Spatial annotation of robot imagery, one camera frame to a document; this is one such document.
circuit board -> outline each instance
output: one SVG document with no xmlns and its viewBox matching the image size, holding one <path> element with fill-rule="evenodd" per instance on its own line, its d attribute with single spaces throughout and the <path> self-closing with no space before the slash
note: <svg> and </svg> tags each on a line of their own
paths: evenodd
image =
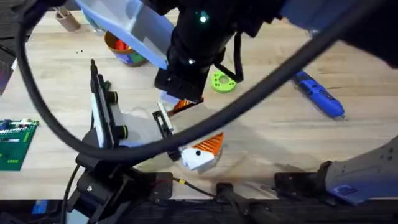
<svg viewBox="0 0 398 224">
<path fill-rule="evenodd" d="M 0 130 L 0 171 L 20 171 L 38 121 L 10 121 Z"/>
</svg>

green led light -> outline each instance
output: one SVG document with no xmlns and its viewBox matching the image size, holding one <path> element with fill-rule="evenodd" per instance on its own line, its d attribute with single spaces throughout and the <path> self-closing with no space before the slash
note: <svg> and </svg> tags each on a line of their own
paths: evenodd
<svg viewBox="0 0 398 224">
<path fill-rule="evenodd" d="M 208 19 L 209 19 L 209 16 L 207 15 L 207 13 L 205 11 L 202 11 L 200 18 L 199 18 L 200 22 L 205 23 L 205 22 L 207 22 Z"/>
</svg>

black knob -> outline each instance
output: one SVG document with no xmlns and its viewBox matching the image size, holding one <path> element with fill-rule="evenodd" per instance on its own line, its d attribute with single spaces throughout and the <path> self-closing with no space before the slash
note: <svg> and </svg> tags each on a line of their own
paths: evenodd
<svg viewBox="0 0 398 224">
<path fill-rule="evenodd" d="M 127 139 L 129 137 L 129 131 L 127 130 L 127 126 L 116 126 L 114 128 L 114 135 L 120 140 Z"/>
<path fill-rule="evenodd" d="M 118 93 L 116 93 L 115 91 L 107 91 L 105 98 L 106 98 L 106 101 L 111 104 L 118 103 L 118 99 L 119 99 Z"/>
</svg>

blue tool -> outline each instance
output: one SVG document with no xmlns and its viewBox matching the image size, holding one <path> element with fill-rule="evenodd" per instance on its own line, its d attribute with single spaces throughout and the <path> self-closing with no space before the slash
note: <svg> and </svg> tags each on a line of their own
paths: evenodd
<svg viewBox="0 0 398 224">
<path fill-rule="evenodd" d="M 304 71 L 298 72 L 292 80 L 297 88 L 326 115 L 331 118 L 342 117 L 345 119 L 343 105 L 309 74 Z"/>
</svg>

green ring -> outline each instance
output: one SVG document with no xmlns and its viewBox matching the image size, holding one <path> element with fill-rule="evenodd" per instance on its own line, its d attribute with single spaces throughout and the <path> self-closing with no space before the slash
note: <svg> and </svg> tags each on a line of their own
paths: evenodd
<svg viewBox="0 0 398 224">
<path fill-rule="evenodd" d="M 220 82 L 221 77 L 227 78 L 228 82 L 222 84 Z M 229 93 L 235 89 L 235 86 L 236 82 L 221 71 L 217 71 L 211 76 L 211 87 L 218 93 Z"/>
</svg>

